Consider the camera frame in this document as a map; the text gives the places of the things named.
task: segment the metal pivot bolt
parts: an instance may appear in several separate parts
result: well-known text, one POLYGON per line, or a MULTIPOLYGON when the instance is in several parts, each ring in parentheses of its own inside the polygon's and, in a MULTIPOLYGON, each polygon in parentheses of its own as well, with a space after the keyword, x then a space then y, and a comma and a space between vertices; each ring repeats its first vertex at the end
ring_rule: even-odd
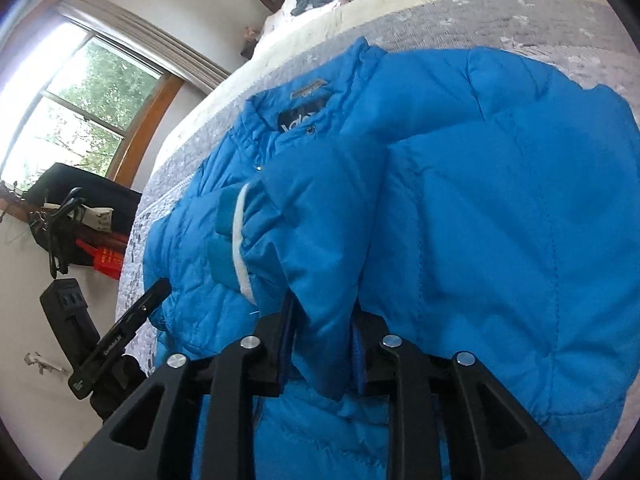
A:
POLYGON ((471 352, 460 352, 456 355, 456 361, 462 366, 471 366, 476 362, 476 356, 471 352))
POLYGON ((398 348, 402 344, 402 339, 398 335, 385 335, 382 338, 382 344, 388 348, 398 348))
POLYGON ((260 346, 260 338, 256 337, 255 335, 248 335, 247 337, 242 338, 240 346, 242 348, 246 348, 247 350, 252 350, 253 348, 257 348, 258 346, 260 346))
POLYGON ((187 362, 187 356, 182 354, 170 355, 169 358, 166 360, 166 363, 171 368, 181 368, 186 364, 186 362, 187 362))

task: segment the bed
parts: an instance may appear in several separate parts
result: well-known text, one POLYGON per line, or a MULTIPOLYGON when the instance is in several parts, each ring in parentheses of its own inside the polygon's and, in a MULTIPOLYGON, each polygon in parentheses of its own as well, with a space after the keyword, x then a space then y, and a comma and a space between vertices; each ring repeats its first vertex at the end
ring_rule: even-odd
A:
MULTIPOLYGON (((640 119, 640 54, 606 0, 355 0, 337 6, 260 49, 167 137, 143 193, 120 281, 120 316, 143 292, 145 240, 171 211, 201 161, 244 101, 343 52, 356 38, 397 52, 416 48, 501 48, 558 67, 585 88, 607 84, 640 119)), ((128 347, 147 372, 156 332, 143 326, 128 347)), ((593 478, 612 460, 640 416, 640 379, 593 478)))

